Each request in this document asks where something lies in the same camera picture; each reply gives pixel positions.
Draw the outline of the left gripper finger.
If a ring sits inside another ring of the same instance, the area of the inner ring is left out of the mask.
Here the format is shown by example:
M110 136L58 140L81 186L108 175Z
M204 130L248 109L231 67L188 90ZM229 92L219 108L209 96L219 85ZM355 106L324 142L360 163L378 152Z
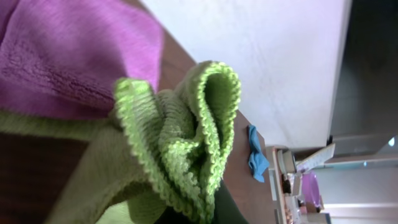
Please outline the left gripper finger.
M223 180L215 193L215 224L248 224L235 204Z

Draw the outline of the light green microfiber cloth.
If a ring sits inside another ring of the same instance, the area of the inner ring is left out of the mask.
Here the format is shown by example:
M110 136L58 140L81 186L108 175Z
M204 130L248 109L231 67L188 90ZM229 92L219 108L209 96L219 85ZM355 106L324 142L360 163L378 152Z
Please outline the light green microfiber cloth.
M119 79L100 126L48 223L154 223L166 208L210 223L234 141L241 84L222 62L194 66L173 90Z

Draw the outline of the blue crumpled cloth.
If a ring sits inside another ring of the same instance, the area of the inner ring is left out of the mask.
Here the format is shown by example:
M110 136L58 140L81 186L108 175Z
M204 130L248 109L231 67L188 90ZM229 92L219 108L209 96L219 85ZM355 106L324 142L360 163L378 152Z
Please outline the blue crumpled cloth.
M269 167L269 161L262 153L259 137L257 135L257 129L254 125L248 126L248 139L250 147L250 155L248 158L248 166L254 179L260 183L264 183L265 179L263 174Z

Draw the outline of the green folded cloth under purple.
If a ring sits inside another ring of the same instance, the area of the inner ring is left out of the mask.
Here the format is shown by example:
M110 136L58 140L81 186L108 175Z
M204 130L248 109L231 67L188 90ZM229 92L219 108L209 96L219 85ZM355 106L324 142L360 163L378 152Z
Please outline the green folded cloth under purple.
M2 133L89 141L105 127L118 128L109 118L64 120L1 110Z

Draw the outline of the cluttered background shelf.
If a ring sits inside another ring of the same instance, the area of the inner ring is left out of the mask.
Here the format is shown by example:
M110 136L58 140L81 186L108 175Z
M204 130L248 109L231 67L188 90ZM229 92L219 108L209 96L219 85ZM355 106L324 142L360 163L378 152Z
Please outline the cluttered background shelf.
M305 202L302 194L302 176L331 159L334 151L335 144L332 143L297 162L294 153L286 147L266 148L277 224L331 223L330 215L321 212L323 210L321 195L320 208Z

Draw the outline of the purple round background object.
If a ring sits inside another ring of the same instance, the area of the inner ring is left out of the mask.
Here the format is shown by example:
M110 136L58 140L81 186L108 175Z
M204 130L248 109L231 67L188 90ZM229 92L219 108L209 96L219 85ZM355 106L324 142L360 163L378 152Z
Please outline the purple round background object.
M311 203L315 208L321 207L318 181L313 171L307 172L302 176L302 194L306 203Z

